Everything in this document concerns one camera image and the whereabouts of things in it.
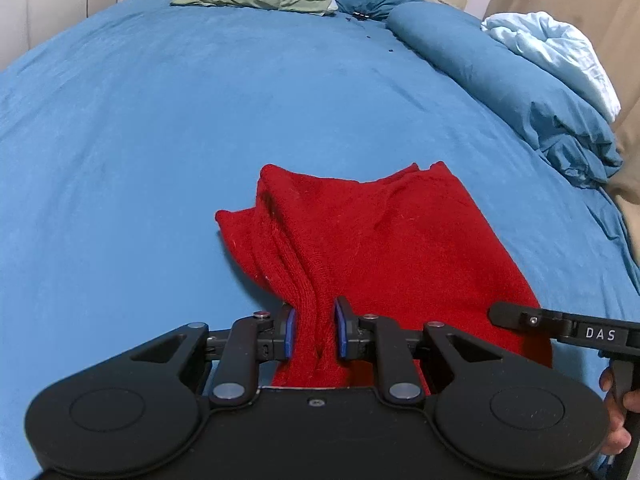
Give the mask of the right hand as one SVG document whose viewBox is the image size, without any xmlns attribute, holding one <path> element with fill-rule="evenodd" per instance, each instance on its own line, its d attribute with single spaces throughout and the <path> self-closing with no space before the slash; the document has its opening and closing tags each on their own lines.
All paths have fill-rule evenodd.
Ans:
<svg viewBox="0 0 640 480">
<path fill-rule="evenodd" d="M 610 421 L 608 436 L 602 448 L 602 453 L 607 456 L 618 455 L 625 448 L 628 448 L 631 434 L 624 427 L 626 415 L 640 411 L 640 392 L 638 390 L 627 392 L 623 397 L 623 404 L 619 404 L 612 391 L 613 382 L 613 375 L 608 367 L 600 376 L 600 388 L 606 393 L 604 406 L 608 411 L 608 420 Z"/>
</svg>

